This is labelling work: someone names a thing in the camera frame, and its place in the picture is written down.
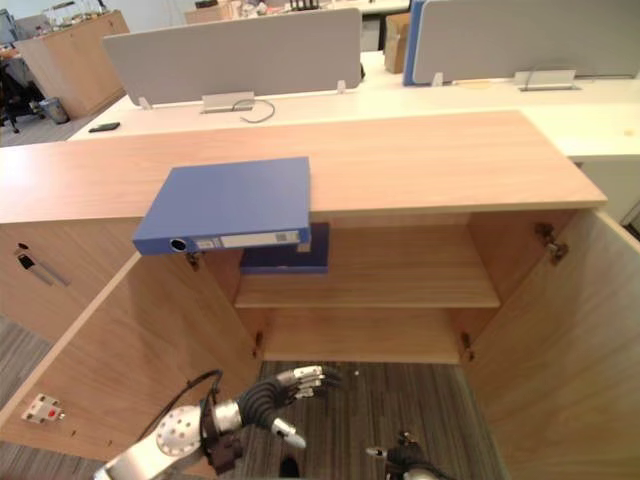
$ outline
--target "wall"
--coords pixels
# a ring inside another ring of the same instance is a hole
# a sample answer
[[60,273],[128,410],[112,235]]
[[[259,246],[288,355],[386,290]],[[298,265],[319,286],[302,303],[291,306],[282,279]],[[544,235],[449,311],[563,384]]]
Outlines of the wall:
[[[96,0],[84,0],[97,7]],[[110,9],[122,11],[132,32],[154,28],[184,25],[184,12],[195,8],[194,0],[103,0]],[[15,18],[42,12],[60,0],[0,0],[0,9],[6,8]]]

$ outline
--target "wooden countertop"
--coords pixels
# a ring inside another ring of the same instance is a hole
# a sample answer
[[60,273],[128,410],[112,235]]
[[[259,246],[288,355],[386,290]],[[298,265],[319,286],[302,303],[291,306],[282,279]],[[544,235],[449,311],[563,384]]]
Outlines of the wooden countertop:
[[145,215],[176,166],[307,155],[331,215],[588,208],[604,195],[517,112],[145,135],[0,150],[0,223]]

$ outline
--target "robotic hand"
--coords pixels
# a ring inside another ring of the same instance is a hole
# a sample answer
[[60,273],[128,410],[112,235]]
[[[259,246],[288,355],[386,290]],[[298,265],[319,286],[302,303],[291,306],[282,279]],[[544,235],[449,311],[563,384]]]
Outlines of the robotic hand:
[[386,460],[385,480],[454,480],[427,460],[409,432],[400,432],[398,446],[389,450],[371,447],[367,453]]
[[337,371],[322,366],[287,370],[263,380],[234,400],[219,404],[208,395],[202,406],[183,406],[165,415],[155,430],[117,456],[94,480],[151,480],[183,470],[203,456],[220,474],[242,457],[234,433],[249,425],[273,432],[285,442],[305,448],[304,438],[276,411],[300,398],[322,395],[340,384]]

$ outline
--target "gray partition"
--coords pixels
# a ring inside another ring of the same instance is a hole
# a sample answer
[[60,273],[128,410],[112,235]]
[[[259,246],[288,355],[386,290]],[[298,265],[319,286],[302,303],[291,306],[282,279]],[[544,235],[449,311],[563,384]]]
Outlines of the gray partition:
[[413,80],[513,77],[532,69],[634,76],[640,0],[453,0],[423,7]]
[[105,37],[107,50],[137,105],[334,90],[360,83],[357,9],[213,22]]

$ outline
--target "cabinet shelf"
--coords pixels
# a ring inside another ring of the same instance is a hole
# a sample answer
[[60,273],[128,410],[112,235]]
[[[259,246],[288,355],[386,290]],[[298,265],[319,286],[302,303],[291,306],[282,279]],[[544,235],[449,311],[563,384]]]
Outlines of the cabinet shelf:
[[440,309],[276,309],[265,360],[459,363],[460,353]]
[[244,275],[238,308],[492,308],[463,225],[333,229],[326,275]]

